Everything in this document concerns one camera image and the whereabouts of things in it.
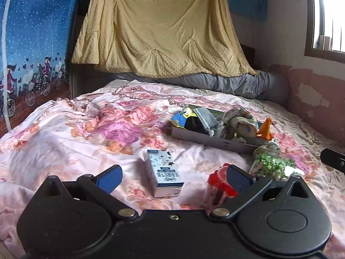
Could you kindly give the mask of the orange cloth piece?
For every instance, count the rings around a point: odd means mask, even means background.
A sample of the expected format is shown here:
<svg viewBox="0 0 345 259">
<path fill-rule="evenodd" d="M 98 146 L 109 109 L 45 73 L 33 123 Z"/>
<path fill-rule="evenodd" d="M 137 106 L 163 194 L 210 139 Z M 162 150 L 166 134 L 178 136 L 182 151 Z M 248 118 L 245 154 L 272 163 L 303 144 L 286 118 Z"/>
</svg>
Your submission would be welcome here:
<svg viewBox="0 0 345 259">
<path fill-rule="evenodd" d="M 273 135 L 270 132 L 271 124 L 272 124 L 271 118 L 267 118 L 259 127 L 259 130 L 256 133 L 256 137 L 265 139 L 267 141 L 271 141 L 273 139 Z"/>
</svg>

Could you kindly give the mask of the striped colourful towel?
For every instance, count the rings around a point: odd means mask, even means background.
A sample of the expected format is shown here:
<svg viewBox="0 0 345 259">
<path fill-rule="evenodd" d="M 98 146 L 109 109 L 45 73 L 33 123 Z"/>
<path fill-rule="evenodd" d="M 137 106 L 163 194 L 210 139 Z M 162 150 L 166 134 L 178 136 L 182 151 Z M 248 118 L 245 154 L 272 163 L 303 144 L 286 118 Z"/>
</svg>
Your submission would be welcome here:
<svg viewBox="0 0 345 259">
<path fill-rule="evenodd" d="M 243 138 L 256 137 L 259 125 L 254 115 L 245 108 L 234 108 L 227 111 L 223 120 Z"/>
</svg>

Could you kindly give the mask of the black sock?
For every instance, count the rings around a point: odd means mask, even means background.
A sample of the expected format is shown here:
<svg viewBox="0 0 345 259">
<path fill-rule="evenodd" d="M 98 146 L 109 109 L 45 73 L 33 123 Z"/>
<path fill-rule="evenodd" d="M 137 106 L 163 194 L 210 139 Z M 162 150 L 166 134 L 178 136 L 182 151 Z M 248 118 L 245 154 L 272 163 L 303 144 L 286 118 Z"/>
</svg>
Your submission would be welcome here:
<svg viewBox="0 0 345 259">
<path fill-rule="evenodd" d="M 197 132 L 205 135 L 209 134 L 202 120 L 197 116 L 188 117 L 185 121 L 184 128 L 192 132 Z"/>
</svg>

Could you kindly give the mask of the grey face mask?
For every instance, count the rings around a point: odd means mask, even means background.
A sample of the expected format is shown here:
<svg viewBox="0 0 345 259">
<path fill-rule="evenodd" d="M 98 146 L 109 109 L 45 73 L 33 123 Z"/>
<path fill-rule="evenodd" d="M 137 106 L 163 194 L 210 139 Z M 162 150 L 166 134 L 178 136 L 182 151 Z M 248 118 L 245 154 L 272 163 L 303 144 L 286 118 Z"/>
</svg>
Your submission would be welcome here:
<svg viewBox="0 0 345 259">
<path fill-rule="evenodd" d="M 194 113 L 199 118 L 202 126 L 210 137 L 219 137 L 219 121 L 206 108 L 195 108 Z"/>
</svg>

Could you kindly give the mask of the red lid marker jar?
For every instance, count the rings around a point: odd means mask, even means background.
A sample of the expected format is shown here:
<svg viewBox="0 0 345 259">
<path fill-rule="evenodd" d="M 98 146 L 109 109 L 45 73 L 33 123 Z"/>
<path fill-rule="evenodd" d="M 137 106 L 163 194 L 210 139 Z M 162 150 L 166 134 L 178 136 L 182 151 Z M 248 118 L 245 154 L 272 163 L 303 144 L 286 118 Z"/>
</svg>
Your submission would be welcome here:
<svg viewBox="0 0 345 259">
<path fill-rule="evenodd" d="M 233 198 L 238 192 L 227 181 L 227 168 L 225 163 L 209 175 L 204 192 L 204 204 L 208 208 L 214 208 L 224 202 L 226 198 Z"/>
</svg>

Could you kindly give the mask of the bag of green pieces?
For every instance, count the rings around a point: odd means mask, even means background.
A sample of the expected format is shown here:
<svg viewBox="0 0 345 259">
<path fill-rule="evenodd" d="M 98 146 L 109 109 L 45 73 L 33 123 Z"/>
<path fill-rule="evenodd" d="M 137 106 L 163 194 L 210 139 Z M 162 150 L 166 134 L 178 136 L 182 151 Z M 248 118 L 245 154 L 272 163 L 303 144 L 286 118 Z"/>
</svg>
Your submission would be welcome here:
<svg viewBox="0 0 345 259">
<path fill-rule="evenodd" d="M 295 159 L 281 152 L 274 142 L 256 148 L 249 174 L 268 176 L 275 181 L 287 181 L 293 176 L 302 178 L 305 176 L 305 172 L 297 166 Z"/>
</svg>

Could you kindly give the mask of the grey tray cartoon liner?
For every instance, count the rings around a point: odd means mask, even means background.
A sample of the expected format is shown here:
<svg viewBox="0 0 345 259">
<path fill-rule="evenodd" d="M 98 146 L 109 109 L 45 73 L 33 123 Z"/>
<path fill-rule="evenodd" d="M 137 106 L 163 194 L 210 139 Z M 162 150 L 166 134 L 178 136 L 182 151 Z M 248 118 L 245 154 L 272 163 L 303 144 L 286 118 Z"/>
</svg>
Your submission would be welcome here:
<svg viewBox="0 0 345 259">
<path fill-rule="evenodd" d="M 207 108 L 219 121 L 219 137 L 210 137 L 209 135 L 185 129 L 184 124 L 186 119 L 190 116 L 196 116 L 194 109 L 199 107 L 201 106 L 186 105 L 171 118 L 170 122 L 173 127 L 171 135 L 173 138 L 248 155 L 253 154 L 257 147 L 267 145 L 269 143 L 269 141 L 258 137 L 243 138 L 239 136 L 234 129 L 228 126 L 223 120 L 223 116 L 227 111 L 222 112 Z M 257 123 L 259 127 L 262 124 L 258 120 Z"/>
</svg>

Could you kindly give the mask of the pink floral bed sheet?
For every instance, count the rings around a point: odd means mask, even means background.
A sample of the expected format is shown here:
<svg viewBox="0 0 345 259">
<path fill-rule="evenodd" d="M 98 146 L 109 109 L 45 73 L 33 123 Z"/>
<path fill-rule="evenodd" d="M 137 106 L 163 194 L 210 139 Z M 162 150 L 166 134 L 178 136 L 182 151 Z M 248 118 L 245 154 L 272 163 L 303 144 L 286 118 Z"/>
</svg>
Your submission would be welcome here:
<svg viewBox="0 0 345 259">
<path fill-rule="evenodd" d="M 306 183 L 330 217 L 332 236 L 326 255 L 344 257 L 344 175 L 323 165 L 319 158 L 324 148 L 344 152 L 341 144 L 272 102 L 121 80 L 75 99 L 48 101 L 2 136 L 1 242 L 14 257 L 24 254 L 16 223 L 50 175 L 73 181 L 118 164 L 124 177 L 113 195 L 133 209 L 201 208 L 212 172 L 225 163 L 249 170 L 251 163 L 235 152 L 172 138 L 170 120 L 188 104 L 220 111 L 243 107 L 260 121 L 270 118 L 271 133 L 281 150 L 302 167 Z M 184 180 L 178 197 L 152 197 L 144 166 L 149 149 L 171 153 Z"/>
</svg>

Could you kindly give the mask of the blue white milk carton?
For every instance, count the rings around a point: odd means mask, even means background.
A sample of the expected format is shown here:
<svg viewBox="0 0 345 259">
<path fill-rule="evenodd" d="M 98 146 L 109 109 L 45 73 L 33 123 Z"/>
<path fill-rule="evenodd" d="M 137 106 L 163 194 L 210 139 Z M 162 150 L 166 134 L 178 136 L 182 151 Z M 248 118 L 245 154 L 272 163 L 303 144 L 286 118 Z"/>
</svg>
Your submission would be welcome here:
<svg viewBox="0 0 345 259">
<path fill-rule="evenodd" d="M 147 174 L 154 198 L 175 198 L 184 181 L 169 151 L 147 150 Z"/>
</svg>

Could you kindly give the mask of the grey rolled quilt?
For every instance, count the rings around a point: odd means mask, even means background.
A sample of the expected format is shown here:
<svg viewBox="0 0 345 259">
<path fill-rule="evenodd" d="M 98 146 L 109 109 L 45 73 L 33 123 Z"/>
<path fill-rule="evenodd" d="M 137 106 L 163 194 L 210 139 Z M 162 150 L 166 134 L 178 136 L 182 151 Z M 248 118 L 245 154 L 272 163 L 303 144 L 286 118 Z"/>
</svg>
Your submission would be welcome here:
<svg viewBox="0 0 345 259">
<path fill-rule="evenodd" d="M 243 74 L 238 77 L 223 77 L 207 73 L 191 74 L 174 78 L 147 78 L 135 73 L 112 74 L 113 79 L 153 82 L 178 85 L 186 88 L 203 89 L 224 94 L 259 99 L 283 105 L 288 99 L 288 80 L 279 73 L 261 71 L 256 76 Z"/>
</svg>

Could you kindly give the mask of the wooden framed window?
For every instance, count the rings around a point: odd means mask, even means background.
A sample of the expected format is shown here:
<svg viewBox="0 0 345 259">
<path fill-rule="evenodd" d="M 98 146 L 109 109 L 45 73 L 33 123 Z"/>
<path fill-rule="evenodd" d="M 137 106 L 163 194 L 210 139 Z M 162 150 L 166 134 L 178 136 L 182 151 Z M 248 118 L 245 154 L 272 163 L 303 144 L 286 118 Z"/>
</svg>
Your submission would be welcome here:
<svg viewBox="0 0 345 259">
<path fill-rule="evenodd" d="M 344 63 L 344 0 L 307 0 L 305 55 Z"/>
</svg>

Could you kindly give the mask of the yellow dotted hanging blanket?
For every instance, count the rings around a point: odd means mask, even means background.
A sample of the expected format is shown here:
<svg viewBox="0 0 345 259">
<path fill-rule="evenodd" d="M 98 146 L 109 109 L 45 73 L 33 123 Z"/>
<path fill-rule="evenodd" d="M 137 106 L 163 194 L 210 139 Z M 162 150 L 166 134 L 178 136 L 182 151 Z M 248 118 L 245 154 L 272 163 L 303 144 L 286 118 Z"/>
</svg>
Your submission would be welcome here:
<svg viewBox="0 0 345 259">
<path fill-rule="evenodd" d="M 256 75 L 227 0 L 90 0 L 71 61 L 148 78 Z"/>
</svg>

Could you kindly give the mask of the blue bicycle print curtain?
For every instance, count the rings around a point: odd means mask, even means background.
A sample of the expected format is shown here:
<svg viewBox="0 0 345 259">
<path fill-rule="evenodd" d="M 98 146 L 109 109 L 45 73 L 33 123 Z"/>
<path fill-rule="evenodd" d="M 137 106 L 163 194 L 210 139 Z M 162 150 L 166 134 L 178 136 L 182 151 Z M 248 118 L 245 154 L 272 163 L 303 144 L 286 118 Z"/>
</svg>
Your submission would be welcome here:
<svg viewBox="0 0 345 259">
<path fill-rule="evenodd" d="M 70 93 L 68 49 L 77 0 L 1 0 L 1 134 Z"/>
</svg>

